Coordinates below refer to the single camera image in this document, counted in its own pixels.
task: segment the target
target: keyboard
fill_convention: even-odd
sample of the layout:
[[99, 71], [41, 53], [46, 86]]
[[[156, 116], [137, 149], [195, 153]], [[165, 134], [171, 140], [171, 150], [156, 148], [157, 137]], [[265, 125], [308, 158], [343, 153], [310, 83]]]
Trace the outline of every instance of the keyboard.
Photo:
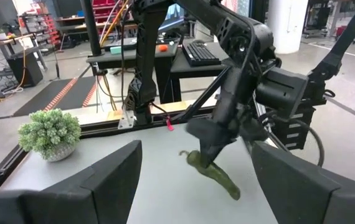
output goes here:
[[183, 44], [183, 53], [190, 66], [220, 65], [219, 58], [209, 52], [203, 43]]

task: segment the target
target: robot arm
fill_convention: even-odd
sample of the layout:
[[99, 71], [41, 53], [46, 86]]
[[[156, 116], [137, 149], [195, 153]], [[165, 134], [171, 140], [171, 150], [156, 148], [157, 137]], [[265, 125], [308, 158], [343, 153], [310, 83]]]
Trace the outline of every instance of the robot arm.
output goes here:
[[222, 81], [212, 118], [193, 120], [187, 126], [187, 131], [200, 140], [204, 167], [226, 145], [234, 142], [239, 133], [242, 137], [244, 133], [243, 139], [247, 142], [267, 138], [262, 133], [262, 125], [248, 113], [254, 92], [259, 103], [279, 111], [285, 118], [292, 116], [300, 104], [307, 107], [325, 104], [324, 81], [337, 74], [350, 44], [348, 40], [355, 36], [354, 16], [333, 50], [309, 78], [279, 68], [265, 73], [260, 63], [267, 62], [272, 67], [281, 65], [273, 52], [273, 34], [266, 25], [232, 12], [218, 0], [135, 0], [132, 12], [138, 24], [137, 59], [125, 106], [136, 113], [138, 125], [152, 122], [149, 104], [156, 97], [152, 79], [156, 38], [168, 7], [174, 3], [216, 34], [220, 46], [235, 65]]
[[[134, 85], [130, 85], [125, 105], [127, 110], [135, 111], [138, 124], [151, 122], [148, 105], [156, 96], [151, 77], [156, 36], [168, 6], [173, 3], [165, 0], [139, 0], [133, 3], [133, 17], [138, 23], [137, 67], [132, 81]], [[235, 68], [228, 71], [222, 82], [220, 98], [210, 120], [212, 127], [209, 131], [213, 133], [188, 129], [200, 139], [203, 166], [208, 166], [224, 146], [237, 138], [240, 127], [237, 105], [247, 105], [252, 99], [262, 76], [257, 65], [269, 60], [278, 64], [279, 60], [273, 53], [273, 36], [266, 25], [232, 12], [218, 1], [177, 0], [176, 3], [216, 34], [220, 46], [235, 63]], [[203, 126], [200, 124], [194, 129], [202, 129]], [[218, 138], [209, 142], [204, 139], [205, 136]]]

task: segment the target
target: green chili pepper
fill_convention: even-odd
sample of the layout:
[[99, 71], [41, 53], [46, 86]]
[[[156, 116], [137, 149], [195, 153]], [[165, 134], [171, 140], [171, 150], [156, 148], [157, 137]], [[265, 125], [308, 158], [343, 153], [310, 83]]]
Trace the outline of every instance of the green chili pepper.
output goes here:
[[191, 152], [181, 151], [179, 153], [180, 156], [183, 154], [187, 155], [187, 163], [190, 166], [196, 168], [200, 174], [214, 179], [218, 184], [220, 184], [221, 186], [223, 186], [223, 188], [226, 189], [226, 191], [234, 200], [240, 199], [240, 189], [233, 183], [229, 175], [227, 175], [226, 172], [224, 172], [218, 165], [213, 162], [209, 165], [208, 168], [201, 167], [201, 153], [197, 150], [193, 150]]

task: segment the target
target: black floor mat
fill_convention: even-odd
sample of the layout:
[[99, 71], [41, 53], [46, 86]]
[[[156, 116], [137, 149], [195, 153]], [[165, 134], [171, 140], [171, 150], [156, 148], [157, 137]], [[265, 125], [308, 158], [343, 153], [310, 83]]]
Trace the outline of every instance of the black floor mat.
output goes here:
[[[53, 81], [15, 112], [13, 116], [25, 116], [35, 111], [43, 110], [70, 81], [71, 79]], [[95, 81], [95, 77], [79, 78], [54, 109], [70, 110], [81, 108]]]
[[61, 90], [71, 81], [68, 80], [57, 80], [53, 81], [47, 87], [45, 87], [41, 92], [36, 94], [28, 103], [26, 103], [22, 108], [17, 110], [13, 116], [25, 116], [33, 113], [35, 111], [43, 110], [45, 107], [61, 92]]
[[76, 84], [60, 100], [55, 108], [62, 110], [81, 108], [95, 82], [95, 77], [79, 78]]

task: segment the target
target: potted plant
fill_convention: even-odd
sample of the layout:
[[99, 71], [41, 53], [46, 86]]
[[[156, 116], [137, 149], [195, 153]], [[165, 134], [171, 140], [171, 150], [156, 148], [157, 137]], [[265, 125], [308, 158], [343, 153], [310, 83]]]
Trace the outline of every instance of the potted plant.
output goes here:
[[78, 118], [63, 114], [60, 109], [37, 111], [29, 116], [32, 122], [18, 130], [23, 150], [39, 152], [49, 162], [60, 161], [74, 152], [81, 132]]

